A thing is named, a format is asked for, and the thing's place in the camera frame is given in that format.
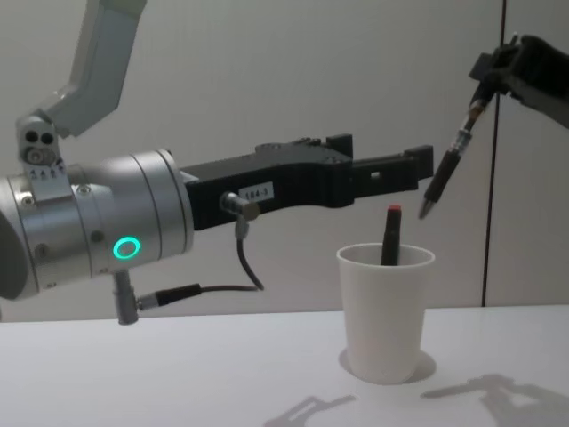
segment green led ring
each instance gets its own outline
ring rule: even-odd
[[[132,251],[132,254],[122,255],[120,253],[121,246],[129,243],[134,245],[134,250]],[[138,254],[138,252],[140,252],[140,241],[137,238],[133,238],[130,236],[118,239],[118,241],[115,243],[115,247],[113,247],[113,255],[115,256],[115,258],[121,261],[131,260]]]

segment cable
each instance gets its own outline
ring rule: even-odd
[[[204,292],[224,292],[224,291],[243,291],[243,292],[257,292],[259,289],[253,286],[206,286],[202,287]]]
[[[149,310],[155,307],[164,307],[165,305],[172,304],[173,302],[186,300],[194,296],[201,295],[206,292],[227,292],[227,291],[238,291],[238,292],[258,292],[264,291],[265,286],[260,282],[257,275],[253,272],[247,258],[245,257],[245,252],[243,248],[243,240],[247,236],[249,230],[249,224],[239,217],[236,223],[236,237],[237,237],[237,255],[239,257],[239,262],[249,279],[254,283],[254,286],[235,286],[235,285],[225,285],[225,286],[205,286],[202,287],[198,283],[193,285],[175,287],[173,289],[165,289],[163,291],[157,291],[152,294],[143,295],[138,298],[137,305],[139,310]]]
[[[237,255],[239,256],[239,262],[241,262],[241,266],[243,267],[243,270],[245,270],[245,273],[247,273],[247,276],[249,276],[249,279],[255,284],[257,289],[264,291],[265,286],[260,282],[259,278],[257,278],[249,265],[249,262],[247,262],[247,259],[245,258],[243,239],[241,238],[237,239]]]

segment silver cylindrical joint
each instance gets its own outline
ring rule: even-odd
[[[168,152],[73,165],[68,177],[70,196],[40,202],[26,175],[0,179],[0,297],[25,298],[192,247],[188,192]]]

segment pen tip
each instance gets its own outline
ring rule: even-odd
[[[431,202],[430,200],[424,199],[421,205],[421,209],[419,211],[419,219],[420,220],[424,219],[429,214],[434,205],[435,202]]]

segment white robot arm segment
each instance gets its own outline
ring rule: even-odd
[[[118,106],[146,2],[88,0],[69,83],[36,112],[60,137],[77,137]]]

